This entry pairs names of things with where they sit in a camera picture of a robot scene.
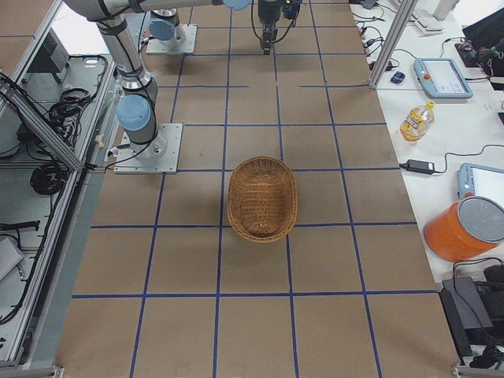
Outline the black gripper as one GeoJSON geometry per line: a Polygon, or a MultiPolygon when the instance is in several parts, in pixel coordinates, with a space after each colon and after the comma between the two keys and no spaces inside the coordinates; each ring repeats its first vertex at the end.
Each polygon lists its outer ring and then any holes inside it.
{"type": "Polygon", "coordinates": [[[278,32],[274,24],[280,19],[283,6],[283,0],[258,0],[258,16],[263,23],[260,46],[264,54],[271,53],[278,32]]]}

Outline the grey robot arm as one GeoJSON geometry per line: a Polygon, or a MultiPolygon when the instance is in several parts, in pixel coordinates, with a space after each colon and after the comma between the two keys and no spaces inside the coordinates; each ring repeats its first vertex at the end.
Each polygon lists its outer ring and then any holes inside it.
{"type": "Polygon", "coordinates": [[[112,167],[117,173],[175,173],[180,156],[182,124],[160,124],[155,103],[158,85],[128,30],[126,13],[148,13],[221,1],[67,1],[80,16],[96,24],[119,72],[123,98],[116,116],[129,142],[112,167]]]}
{"type": "MultiPolygon", "coordinates": [[[[259,20],[262,22],[261,35],[254,26],[254,1],[223,1],[231,10],[243,10],[250,6],[250,22],[255,37],[259,40],[264,55],[270,55],[273,46],[282,39],[277,38],[276,23],[290,1],[257,1],[259,20]]],[[[144,40],[146,53],[150,55],[183,55],[195,51],[196,24],[182,24],[177,9],[158,9],[150,12],[147,31],[149,36],[144,40]]]]}

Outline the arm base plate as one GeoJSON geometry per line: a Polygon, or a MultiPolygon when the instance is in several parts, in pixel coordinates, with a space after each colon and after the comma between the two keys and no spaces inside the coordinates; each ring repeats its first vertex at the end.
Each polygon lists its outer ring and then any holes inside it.
{"type": "Polygon", "coordinates": [[[164,22],[151,21],[149,24],[151,39],[148,42],[146,53],[151,55],[193,54],[197,29],[196,24],[173,26],[164,22]]]}
{"type": "Polygon", "coordinates": [[[123,132],[121,142],[129,147],[119,150],[113,171],[116,174],[176,174],[182,134],[182,124],[158,124],[157,137],[149,146],[140,146],[131,143],[128,134],[123,132]]]}

